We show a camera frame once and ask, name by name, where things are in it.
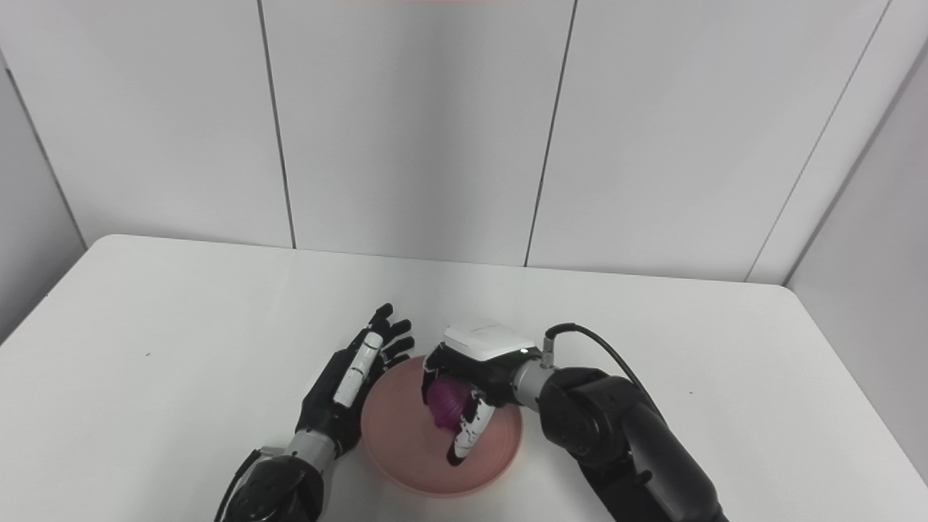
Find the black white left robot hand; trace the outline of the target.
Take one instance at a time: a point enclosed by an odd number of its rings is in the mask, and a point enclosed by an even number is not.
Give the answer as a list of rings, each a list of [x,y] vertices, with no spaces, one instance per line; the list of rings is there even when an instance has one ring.
[[[327,436],[341,458],[360,442],[360,420],[369,391],[415,346],[410,320],[393,321],[391,303],[381,305],[347,347],[335,351],[302,400],[296,432]]]

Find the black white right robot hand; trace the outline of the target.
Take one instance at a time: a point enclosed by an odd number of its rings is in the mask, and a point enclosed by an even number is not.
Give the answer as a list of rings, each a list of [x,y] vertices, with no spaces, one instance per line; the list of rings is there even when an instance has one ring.
[[[542,350],[510,327],[487,318],[462,320],[445,329],[422,367],[421,396],[439,419],[435,386],[452,379],[468,394],[452,426],[455,437],[445,454],[451,466],[468,458],[496,410],[507,405],[537,410],[538,397],[554,370],[544,366]]]

